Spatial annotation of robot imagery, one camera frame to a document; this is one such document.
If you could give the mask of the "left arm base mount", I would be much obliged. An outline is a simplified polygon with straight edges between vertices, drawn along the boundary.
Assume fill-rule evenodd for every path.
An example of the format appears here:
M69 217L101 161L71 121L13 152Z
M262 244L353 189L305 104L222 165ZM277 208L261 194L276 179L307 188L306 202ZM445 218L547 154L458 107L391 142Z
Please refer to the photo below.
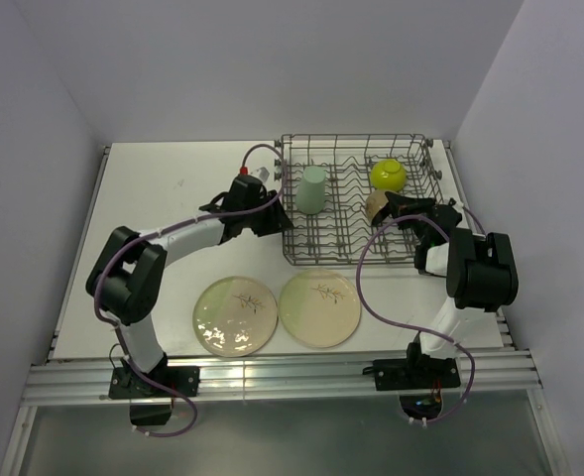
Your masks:
M198 393L200 369L196 366L168 366L141 377L127 364L112 371L108 390L111 401L129 402L129 419L136 427L166 425L174 416L175 404L189 406Z

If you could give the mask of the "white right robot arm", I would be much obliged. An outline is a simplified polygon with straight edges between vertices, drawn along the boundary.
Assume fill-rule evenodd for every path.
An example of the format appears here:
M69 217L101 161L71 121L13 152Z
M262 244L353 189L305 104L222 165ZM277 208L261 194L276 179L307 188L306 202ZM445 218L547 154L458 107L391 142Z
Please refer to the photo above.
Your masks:
M418 244L414 267L422 275L443 277L447 298L433 320L433 333L420 331L407 350L406 380L422 387L457 354L456 345L474 325L473 308L495 312L511 304L519 278L510 237L475 234L460 223L451 204L433 198L411 198L387 192L384 215L403 218L401 230L411 230Z

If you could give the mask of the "cream plate with branch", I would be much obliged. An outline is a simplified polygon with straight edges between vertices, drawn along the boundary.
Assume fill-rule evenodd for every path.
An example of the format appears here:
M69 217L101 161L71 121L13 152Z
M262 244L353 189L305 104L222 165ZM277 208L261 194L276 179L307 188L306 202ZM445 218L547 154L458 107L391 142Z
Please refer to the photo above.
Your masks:
M357 330L361 313L355 285L326 269L298 273L279 296L283 327L309 348L332 348L348 340Z
M231 276L208 286L192 312L194 335L208 352L227 358L250 355L273 336L278 304L270 289L248 277Z

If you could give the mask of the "lime green bowl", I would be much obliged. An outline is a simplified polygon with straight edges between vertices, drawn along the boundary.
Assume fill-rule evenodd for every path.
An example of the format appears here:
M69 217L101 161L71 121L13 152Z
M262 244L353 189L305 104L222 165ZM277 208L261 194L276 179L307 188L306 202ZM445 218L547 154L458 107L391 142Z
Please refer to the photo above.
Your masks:
M399 192L407 184L407 171L397 159L383 159L374 164L370 172L370 184L376 189Z

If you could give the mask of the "black bowl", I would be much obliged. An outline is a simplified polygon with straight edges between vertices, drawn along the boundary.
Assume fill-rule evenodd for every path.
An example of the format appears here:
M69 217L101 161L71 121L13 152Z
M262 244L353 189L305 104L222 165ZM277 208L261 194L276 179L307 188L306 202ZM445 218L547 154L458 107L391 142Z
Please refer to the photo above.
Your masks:
M364 212L372 226L379 226L389 215L388 191L376 189L366 198Z

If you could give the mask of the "pale green plastic cup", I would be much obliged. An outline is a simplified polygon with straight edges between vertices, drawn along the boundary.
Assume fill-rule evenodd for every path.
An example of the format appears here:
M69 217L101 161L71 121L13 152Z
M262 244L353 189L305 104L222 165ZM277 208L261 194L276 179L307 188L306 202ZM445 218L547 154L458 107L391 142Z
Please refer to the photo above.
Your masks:
M307 215L319 213L325 205L326 171L318 166L306 167L295 194L296 208Z

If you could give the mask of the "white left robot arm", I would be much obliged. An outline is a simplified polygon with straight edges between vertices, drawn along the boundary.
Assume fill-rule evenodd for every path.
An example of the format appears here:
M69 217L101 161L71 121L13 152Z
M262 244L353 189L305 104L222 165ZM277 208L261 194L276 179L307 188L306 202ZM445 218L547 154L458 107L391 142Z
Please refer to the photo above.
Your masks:
M292 228L281 190L267 190L251 175L236 176L230 188L198 208L198 214L155 231L126 226L113 230L86 281L98 320L116 332L132 385L145 396L168 382L168 357L159 344L152 311L165 269L190 254L222 245L249 229L257 237Z

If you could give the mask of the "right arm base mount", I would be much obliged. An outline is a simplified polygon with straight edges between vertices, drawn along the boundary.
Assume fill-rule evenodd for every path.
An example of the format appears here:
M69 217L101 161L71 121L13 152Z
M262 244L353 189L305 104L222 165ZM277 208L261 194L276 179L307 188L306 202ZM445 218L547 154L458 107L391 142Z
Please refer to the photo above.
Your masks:
M455 360L426 355L374 360L362 374L373 377L378 392L415 391L415 394L401 396L400 405L408 417L420 421L439 417L443 408L442 391L461 385Z

